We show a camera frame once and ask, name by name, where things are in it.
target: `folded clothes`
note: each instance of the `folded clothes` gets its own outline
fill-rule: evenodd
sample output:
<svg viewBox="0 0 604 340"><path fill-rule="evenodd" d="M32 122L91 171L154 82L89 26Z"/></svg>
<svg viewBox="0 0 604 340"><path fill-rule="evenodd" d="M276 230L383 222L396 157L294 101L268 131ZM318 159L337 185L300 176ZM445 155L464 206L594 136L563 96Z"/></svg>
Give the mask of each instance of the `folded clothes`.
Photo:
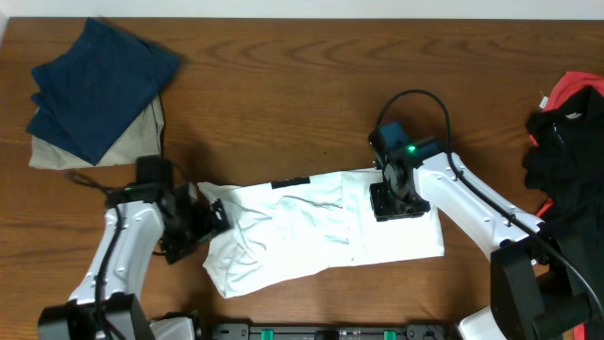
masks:
<svg viewBox="0 0 604 340"><path fill-rule="evenodd" d="M233 227L211 240L204 262L220 294L242 296L330 267L443 256L435 207L376 221L369 185L379 181L381 172L367 169L248 187L199 183L208 200L223 201Z"/></svg>
<svg viewBox="0 0 604 340"><path fill-rule="evenodd" d="M88 19L65 55L33 69L40 109L27 132L97 165L178 65L175 55Z"/></svg>
<svg viewBox="0 0 604 340"><path fill-rule="evenodd" d="M161 155L163 126L163 111L157 95L96 166L131 164L140 156ZM31 167L64 170L94 166L35 136L31 139L31 146Z"/></svg>

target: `pile of clothes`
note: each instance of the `pile of clothes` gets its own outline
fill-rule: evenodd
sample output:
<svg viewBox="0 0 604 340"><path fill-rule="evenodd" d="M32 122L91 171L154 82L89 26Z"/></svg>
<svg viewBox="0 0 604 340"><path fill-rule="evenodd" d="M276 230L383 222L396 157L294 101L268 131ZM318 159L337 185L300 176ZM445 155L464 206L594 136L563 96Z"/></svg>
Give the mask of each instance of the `pile of clothes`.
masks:
<svg viewBox="0 0 604 340"><path fill-rule="evenodd" d="M172 53L88 19L66 54L32 71L40 92L26 129L29 165L108 166L161 154L159 92L179 64Z"/></svg>
<svg viewBox="0 0 604 340"><path fill-rule="evenodd" d="M577 230L596 226L604 236L604 78L568 72L545 100L544 111L527 122L535 147L523 162L527 187L549 196L538 215ZM594 322L575 333L604 338Z"/></svg>

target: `wooden table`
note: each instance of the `wooden table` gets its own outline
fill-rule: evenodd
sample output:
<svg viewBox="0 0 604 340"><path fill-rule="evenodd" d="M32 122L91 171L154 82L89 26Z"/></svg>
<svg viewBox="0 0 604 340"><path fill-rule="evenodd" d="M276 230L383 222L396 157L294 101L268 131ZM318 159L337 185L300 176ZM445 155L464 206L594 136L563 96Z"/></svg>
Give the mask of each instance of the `wooden table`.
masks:
<svg viewBox="0 0 604 340"><path fill-rule="evenodd" d="M428 89L451 111L464 162L519 207L527 190L524 123L564 71L604 74L598 22L111 19L177 52L162 93L167 156L194 180L252 184L371 166L366 138L385 102ZM11 19L0 53L0 338L32 339L44 306L79 285L103 232L103 200L61 172L27 166L32 67L68 50L84 19ZM428 98L389 115L412 137L444 137ZM132 166L84 171L108 185ZM199 309L207 321L393 324L458 321L489 303L489 263L442 215L443 258L334 268L229 300L202 267L207 247L168 266L151 260L147 316Z"/></svg>

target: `cable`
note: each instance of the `cable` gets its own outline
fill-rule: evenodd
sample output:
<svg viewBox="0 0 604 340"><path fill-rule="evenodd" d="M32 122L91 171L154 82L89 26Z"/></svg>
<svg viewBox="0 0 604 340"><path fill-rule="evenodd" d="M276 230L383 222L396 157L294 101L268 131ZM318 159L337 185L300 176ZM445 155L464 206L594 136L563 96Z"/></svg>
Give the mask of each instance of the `cable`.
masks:
<svg viewBox="0 0 604 340"><path fill-rule="evenodd" d="M113 194L116 190L118 190L115 188L110 188L107 186L100 185L99 183L95 182L94 180L92 180L84 175L78 174L77 172L74 172L74 171L67 172L65 174L65 177L75 184L83 185L83 186L86 186L89 188L98 189L103 194L105 194L105 196L107 196L107 197L109 197L109 195ZM123 191L123 189L119 189L118 198L117 198L118 201L119 201L119 197L121 196L122 191ZM105 288L105 277L107 276L107 268L109 266L109 260L111 258L111 254L113 253L113 250L115 249L115 245L117 245L117 241L120 238L120 233L124 229L123 228L124 221L122 219L122 214L118 208L117 203L115 204L115 207L113 207L113 209L115 209L115 214L117 216L117 222L115 224L115 232L113 233L113 236L111 237L111 240L109 241L109 245L107 247L107 250L105 251L103 260L101 260L101 264L99 265L98 272L94 279L94 314L96 317L96 322L98 324L98 327L99 327L100 331L103 334L105 334L105 339L107 339L107 340L113 339L111 332L108 330L108 326L110 326L112 329L115 329L115 328L112 327L112 325L110 325L109 321L105 318L105 311L103 311L101 302L103 301L103 292L104 292L104 288Z"/></svg>
<svg viewBox="0 0 604 340"><path fill-rule="evenodd" d="M388 101L388 103L386 104L384 109L382 109L381 113L379 114L379 118L377 119L377 125L379 126L381 124L381 121L384 118L384 116L386 115L386 112L393 105L395 100L406 94L425 94L425 95L429 96L430 98L434 99L438 103L438 105L441 107L441 110L443 111L443 114L445 115L446 159L448 160L449 167L451 168L451 170L453 171L453 173L456 176L456 180L459 179L461 181L461 183L463 183L463 185L465 185L468 189L470 189L470 191L472 193L474 193L474 195L476 195L482 201L487 203L491 208L493 208L496 212L500 213L501 216L506 218L509 222L513 223L521 231L525 232L527 235L532 237L533 240L535 240L539 244L539 246L541 246L543 248L543 250L545 252L547 252L549 255L551 255L553 258L555 258L561 264L563 264L566 268L568 268L571 272L573 272L575 277L581 282L581 284L587 290L588 294L592 297L592 299L594 301L594 305L596 306L597 312L599 313L600 318L604 322L604 310L602 309L602 304L600 302L600 299L597 297L597 294L594 291L594 289L592 288L592 286L580 274L580 272L558 250L556 250L553 246L551 246L548 242L546 242L539 234L537 234L531 228L527 227L524 223L522 223L520 220L518 220L516 218L515 214L507 212L505 209L503 209L502 207L497 205L495 202L493 202L491 200L491 198L489 198L487 195L485 195L482 191L477 189L469 180L467 180L467 178L465 178L465 176L463 175L463 171L458 170L458 168L455 166L455 163L453 162L452 153L451 153L451 121L449 118L449 111L446 108L445 103L443 103L443 101L441 100L441 98L436 96L436 94L431 93L426 90L407 90L402 93L399 93L399 94L395 95L392 99L390 99L390 101Z"/></svg>

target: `fabric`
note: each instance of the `fabric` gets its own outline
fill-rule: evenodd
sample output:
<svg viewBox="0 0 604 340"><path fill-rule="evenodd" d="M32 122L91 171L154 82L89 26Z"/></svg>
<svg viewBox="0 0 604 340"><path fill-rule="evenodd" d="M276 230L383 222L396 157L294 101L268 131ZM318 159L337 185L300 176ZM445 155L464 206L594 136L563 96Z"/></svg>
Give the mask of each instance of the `fabric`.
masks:
<svg viewBox="0 0 604 340"><path fill-rule="evenodd" d="M568 98L585 87L591 86L604 94L604 78L586 72L566 72L558 81L547 99L544 111L555 110L565 103Z"/></svg>
<svg viewBox="0 0 604 340"><path fill-rule="evenodd" d="M96 166L131 164L140 156L161 155L163 126L161 102L156 96ZM93 166L35 136L31 139L31 146L29 166L35 168L63 170Z"/></svg>
<svg viewBox="0 0 604 340"><path fill-rule="evenodd" d="M563 224L577 230L597 227L595 234L583 235L586 245L597 244L604 237L604 96L601 89L587 86L578 91L567 83L566 92L558 91L552 110L530 116L527 129L538 147L530 150L523 165L527 168L525 183L546 192L550 201L539 211L547 224ZM604 282L593 282L595 287ZM604 338L604 329L595 322L584 328L585 339Z"/></svg>
<svg viewBox="0 0 604 340"><path fill-rule="evenodd" d="M437 209L422 217L376 222L369 185L375 169L311 176L310 183L272 189L199 183L220 198L232 229L215 237L204 262L224 298L336 266L443 256Z"/></svg>
<svg viewBox="0 0 604 340"><path fill-rule="evenodd" d="M175 55L88 19L65 55L33 69L40 110L26 130L97 165L178 65Z"/></svg>

